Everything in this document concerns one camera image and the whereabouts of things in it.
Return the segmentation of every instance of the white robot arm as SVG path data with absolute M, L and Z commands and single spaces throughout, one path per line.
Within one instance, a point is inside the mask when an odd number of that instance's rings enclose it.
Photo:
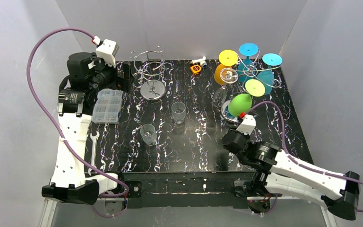
M 95 37 L 96 52 L 80 52 L 69 56 L 67 76 L 59 87 L 58 113 L 61 130 L 75 153 L 84 159 L 87 131 L 97 93 L 104 88 L 128 91 L 132 83 L 130 68 L 118 77 L 116 42 Z M 115 173 L 107 173 L 118 179 Z M 117 188 L 118 183 L 103 175 L 86 178 L 84 164 L 59 139 L 55 171 L 49 185 L 42 188 L 43 197 L 62 202 L 94 204 L 99 194 Z
M 359 180 L 358 174 L 351 171 L 334 173 L 291 157 L 267 142 L 251 143 L 249 139 L 254 128 L 253 116 L 245 115 L 239 127 L 230 129 L 222 138 L 223 146 L 234 153 L 240 163 L 257 170 L 251 182 L 237 188 L 239 196 L 264 196 L 266 193 L 293 196 L 328 208 L 338 217 L 355 220 L 359 185 L 326 174 Z

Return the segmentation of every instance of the wrench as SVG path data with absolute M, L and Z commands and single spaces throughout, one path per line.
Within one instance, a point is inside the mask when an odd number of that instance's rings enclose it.
M 96 131 L 95 136 L 93 136 L 92 133 L 90 134 L 90 138 L 93 141 L 93 151 L 91 152 L 91 165 L 94 167 L 96 167 L 95 166 L 95 153 L 96 153 L 96 142 L 98 141 L 98 137 L 99 137 L 98 131 Z M 92 171 L 92 169 L 88 168 L 88 175 L 90 175 L 90 176 L 91 176 L 91 171 Z

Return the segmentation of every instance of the gray wall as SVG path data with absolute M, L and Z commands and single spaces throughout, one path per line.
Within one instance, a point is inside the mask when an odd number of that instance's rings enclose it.
M 35 227 L 41 187 L 53 174 L 58 133 L 26 82 L 28 55 L 40 37 L 68 26 L 54 0 L 0 0 L 0 226 Z M 35 89 L 54 113 L 66 60 L 81 51 L 71 32 L 47 40 L 32 65 Z
M 281 54 L 315 164 L 363 180 L 363 1 L 309 0 Z M 337 222 L 363 226 L 363 214 Z
M 168 60 L 217 59 L 225 49 L 256 43 L 261 55 L 279 53 L 306 0 L 56 0 L 70 26 L 120 48 L 118 60 L 161 45 Z M 93 51 L 80 42 L 84 51 Z
M 105 213 L 104 203 L 96 209 Z M 106 209 L 120 210 L 117 204 Z M 60 203 L 53 216 L 52 227 L 329 227 L 320 206 L 304 200 L 280 199 L 277 207 L 264 217 L 250 210 L 232 207 L 151 207 L 128 209 L 116 218 L 102 218 L 89 206 Z

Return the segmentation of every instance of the orange tape measure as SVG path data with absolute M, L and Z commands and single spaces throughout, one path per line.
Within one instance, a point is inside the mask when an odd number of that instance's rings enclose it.
M 191 69 L 191 72 L 194 74 L 194 75 L 197 75 L 199 74 L 199 72 L 201 72 L 202 68 L 200 65 L 193 65 L 190 67 Z

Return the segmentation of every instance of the black table surface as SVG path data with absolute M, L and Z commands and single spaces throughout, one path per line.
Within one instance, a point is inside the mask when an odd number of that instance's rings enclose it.
M 89 133 L 100 136 L 96 148 L 96 166 L 108 172 L 201 172 L 250 171 L 237 158 L 223 149 L 220 139 L 227 133 L 220 108 L 211 104 L 214 92 L 220 88 L 214 80 L 217 60 L 207 60 L 208 67 L 193 76 L 188 61 L 168 61 L 162 81 L 165 96 L 156 102 L 145 100 L 139 91 L 144 80 L 139 76 L 132 90 L 125 94 L 118 124 L 92 123 Z M 281 69 L 274 70 L 275 79 L 282 82 L 269 95 L 254 97 L 252 105 L 272 101 L 282 111 L 286 144 L 291 154 L 312 163 L 303 131 L 298 121 Z M 228 85 L 228 97 L 238 94 L 236 85 Z M 173 102 L 186 105 L 183 124 L 175 125 L 171 115 Z M 279 113 L 271 105 L 263 105 L 251 113 L 256 120 L 252 141 L 267 141 L 281 146 L 282 129 Z M 157 132 L 157 145 L 147 146 L 140 135 L 144 124 L 152 124 Z M 91 159 L 92 141 L 88 136 L 86 161 Z

